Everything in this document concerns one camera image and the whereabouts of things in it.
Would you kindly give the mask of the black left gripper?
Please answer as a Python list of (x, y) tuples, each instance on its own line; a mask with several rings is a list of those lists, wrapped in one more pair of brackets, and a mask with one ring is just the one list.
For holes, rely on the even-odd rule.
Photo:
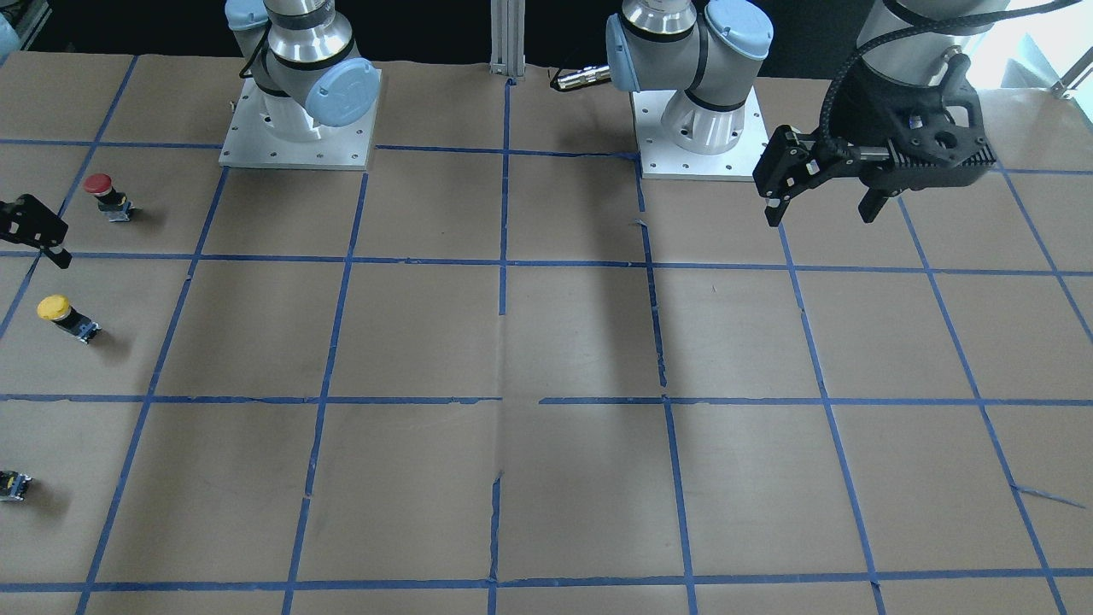
[(952, 55), (937, 85), (918, 87), (857, 60), (822, 105), (827, 125), (809, 133), (781, 125), (769, 137), (752, 174), (769, 227), (781, 225), (790, 200), (831, 179), (863, 184), (857, 210), (871, 225), (903, 191), (983, 178), (997, 156), (979, 94), (967, 80), (969, 67), (967, 55)]

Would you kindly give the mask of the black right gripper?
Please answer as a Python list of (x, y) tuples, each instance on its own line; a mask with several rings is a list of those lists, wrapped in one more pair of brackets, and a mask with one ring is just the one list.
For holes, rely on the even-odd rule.
[(56, 267), (67, 270), (72, 255), (64, 249), (67, 223), (36, 197), (23, 194), (1, 202), (1, 237), (4, 241), (43, 250)]

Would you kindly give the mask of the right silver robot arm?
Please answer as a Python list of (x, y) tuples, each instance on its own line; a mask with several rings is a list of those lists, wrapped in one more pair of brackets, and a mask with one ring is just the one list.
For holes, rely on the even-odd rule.
[(367, 167), (378, 67), (332, 1), (227, 1), (245, 57), (219, 164), (273, 170)]

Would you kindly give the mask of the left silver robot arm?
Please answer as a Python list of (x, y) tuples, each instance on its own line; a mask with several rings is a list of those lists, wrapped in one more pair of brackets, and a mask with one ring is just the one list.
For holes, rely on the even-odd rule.
[[(1049, 1), (875, 1), (856, 48), (832, 76), (816, 129), (775, 128), (752, 173), (769, 226), (789, 203), (836, 178), (867, 188), (860, 218), (906, 190), (967, 187), (996, 163), (963, 47), (997, 22), (1061, 10)], [(665, 128), (701, 155), (734, 145), (734, 126), (774, 27), (749, 1), (625, 1), (606, 21), (606, 61), (618, 90), (670, 91)]]

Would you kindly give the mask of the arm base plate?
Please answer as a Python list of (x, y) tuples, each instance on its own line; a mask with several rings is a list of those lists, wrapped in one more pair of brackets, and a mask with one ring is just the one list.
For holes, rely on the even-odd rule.
[(252, 79), (243, 81), (219, 164), (266, 170), (366, 172), (378, 104), (345, 127), (319, 125), (289, 97), (274, 97)]
[(751, 182), (768, 143), (755, 88), (741, 108), (714, 113), (679, 91), (631, 94), (646, 179)]

